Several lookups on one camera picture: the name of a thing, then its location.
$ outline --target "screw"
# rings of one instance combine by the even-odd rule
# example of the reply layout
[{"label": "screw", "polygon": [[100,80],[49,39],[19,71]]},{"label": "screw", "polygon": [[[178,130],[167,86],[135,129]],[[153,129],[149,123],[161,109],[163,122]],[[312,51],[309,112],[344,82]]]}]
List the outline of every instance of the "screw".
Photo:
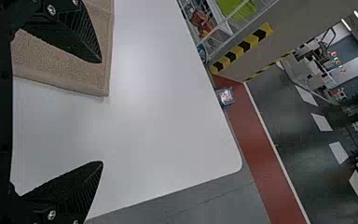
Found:
[{"label": "screw", "polygon": [[55,210],[51,210],[49,213],[48,213],[48,220],[49,221],[52,221],[54,220],[54,218],[56,217],[56,211]]},{"label": "screw", "polygon": [[55,16],[55,14],[57,14],[57,11],[53,5],[48,5],[48,13],[50,13],[51,16]]}]

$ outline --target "carpet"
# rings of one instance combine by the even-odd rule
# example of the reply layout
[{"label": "carpet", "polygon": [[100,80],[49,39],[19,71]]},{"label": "carpet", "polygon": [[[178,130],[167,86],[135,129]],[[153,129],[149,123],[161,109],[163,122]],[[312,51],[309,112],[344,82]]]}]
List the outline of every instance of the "carpet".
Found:
[{"label": "carpet", "polygon": [[69,91],[94,96],[109,95],[114,0],[84,1],[98,37],[102,63],[87,63],[23,30],[11,43],[13,74]]}]

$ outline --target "yellow and black hazard stripe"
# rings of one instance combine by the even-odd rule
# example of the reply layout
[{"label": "yellow and black hazard stripe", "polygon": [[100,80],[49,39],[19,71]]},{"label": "yellow and black hazard stripe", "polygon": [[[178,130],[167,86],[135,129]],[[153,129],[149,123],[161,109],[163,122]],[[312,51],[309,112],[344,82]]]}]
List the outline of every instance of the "yellow and black hazard stripe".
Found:
[{"label": "yellow and black hazard stripe", "polygon": [[289,56],[290,54],[292,54],[292,53],[294,53],[294,52],[295,52],[295,50],[292,49],[292,50],[290,50],[289,52],[283,54],[283,56],[279,57],[279,58],[278,58],[277,60],[275,60],[273,63],[270,63],[269,65],[265,66],[263,69],[261,69],[261,70],[259,70],[258,72],[254,73],[254,74],[251,75],[250,77],[246,78],[245,81],[250,81],[250,80],[252,80],[254,77],[257,77],[258,75],[262,74],[263,72],[269,70],[269,68],[270,68],[271,66],[273,66],[277,61],[279,61],[280,59],[283,59],[283,58]]},{"label": "yellow and black hazard stripe", "polygon": [[244,38],[239,45],[231,49],[226,55],[222,56],[210,67],[212,74],[217,75],[223,69],[231,66],[237,59],[245,54],[249,49],[254,49],[262,40],[273,33],[268,22],[265,22],[254,33]]}]

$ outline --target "railing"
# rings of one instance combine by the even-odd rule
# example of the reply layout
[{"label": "railing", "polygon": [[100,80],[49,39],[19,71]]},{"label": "railing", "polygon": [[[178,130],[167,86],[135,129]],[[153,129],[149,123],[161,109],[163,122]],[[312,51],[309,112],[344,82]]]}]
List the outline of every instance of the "railing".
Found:
[{"label": "railing", "polygon": [[177,0],[205,63],[278,1]]}]

